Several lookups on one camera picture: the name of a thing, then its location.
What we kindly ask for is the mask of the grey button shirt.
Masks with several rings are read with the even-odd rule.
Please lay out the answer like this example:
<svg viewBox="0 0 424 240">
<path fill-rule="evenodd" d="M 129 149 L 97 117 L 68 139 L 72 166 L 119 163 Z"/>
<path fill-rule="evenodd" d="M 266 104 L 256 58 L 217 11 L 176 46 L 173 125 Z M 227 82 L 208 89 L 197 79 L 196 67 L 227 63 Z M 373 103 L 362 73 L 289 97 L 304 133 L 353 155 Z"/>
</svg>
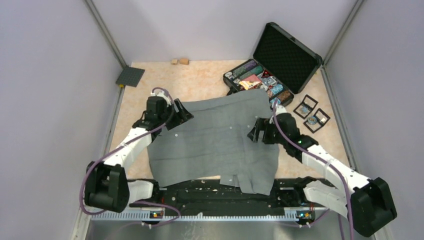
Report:
<svg viewBox="0 0 424 240">
<path fill-rule="evenodd" d="M 159 185 L 220 176 L 223 185 L 268 196 L 278 169 L 279 147 L 248 138 L 256 120 L 272 114 L 267 93 L 247 90 L 183 106 L 193 118 L 163 130 L 147 148 L 151 173 Z"/>
</svg>

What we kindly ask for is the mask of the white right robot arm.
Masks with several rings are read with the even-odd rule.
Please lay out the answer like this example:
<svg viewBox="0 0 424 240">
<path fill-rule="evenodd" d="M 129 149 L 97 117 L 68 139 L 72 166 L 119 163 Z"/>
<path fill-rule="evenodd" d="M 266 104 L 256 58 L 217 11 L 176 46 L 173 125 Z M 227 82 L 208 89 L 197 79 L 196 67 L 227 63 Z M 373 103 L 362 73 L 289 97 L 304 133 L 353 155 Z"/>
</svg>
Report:
<svg viewBox="0 0 424 240">
<path fill-rule="evenodd" d="M 295 118 L 281 105 L 275 105 L 270 118 L 257 118 L 248 138 L 256 143 L 279 144 L 286 153 L 315 169 L 331 185 L 313 177 L 297 180 L 293 200 L 299 206 L 310 202 L 344 217 L 351 234 L 370 237 L 398 216 L 389 184 L 371 179 L 343 164 L 313 137 L 302 134 Z"/>
</svg>

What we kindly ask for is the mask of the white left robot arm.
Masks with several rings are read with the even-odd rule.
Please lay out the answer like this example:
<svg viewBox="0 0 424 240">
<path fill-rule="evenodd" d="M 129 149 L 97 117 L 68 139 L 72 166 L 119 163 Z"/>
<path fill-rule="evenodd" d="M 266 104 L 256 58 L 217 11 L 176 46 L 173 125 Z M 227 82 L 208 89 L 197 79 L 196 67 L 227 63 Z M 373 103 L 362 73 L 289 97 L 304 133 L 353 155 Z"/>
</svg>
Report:
<svg viewBox="0 0 424 240">
<path fill-rule="evenodd" d="M 142 200 L 154 207 L 160 202 L 160 193 L 148 180 L 128 179 L 127 171 L 140 153 L 163 129 L 171 130 L 193 119 L 181 101 L 173 99 L 168 90 L 155 87 L 146 101 L 146 110 L 129 130 L 124 140 L 100 159 L 90 162 L 79 190 L 79 205 L 87 215 L 88 207 L 121 213 L 130 204 Z"/>
</svg>

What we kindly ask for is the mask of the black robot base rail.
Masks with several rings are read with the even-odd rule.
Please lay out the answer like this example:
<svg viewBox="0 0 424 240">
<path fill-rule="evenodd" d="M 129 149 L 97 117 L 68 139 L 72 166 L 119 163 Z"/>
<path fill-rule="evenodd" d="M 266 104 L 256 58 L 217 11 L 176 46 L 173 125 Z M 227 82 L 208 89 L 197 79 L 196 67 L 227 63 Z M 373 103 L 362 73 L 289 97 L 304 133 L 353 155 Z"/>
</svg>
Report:
<svg viewBox="0 0 424 240">
<path fill-rule="evenodd" d="M 221 185 L 218 179 L 190 180 L 165 188 L 155 187 L 149 206 L 131 202 L 124 211 L 107 211 L 95 220 L 142 221 L 278 221 L 314 222 L 326 208 L 301 199 L 295 178 L 275 179 L 269 195 L 243 193 Z"/>
</svg>

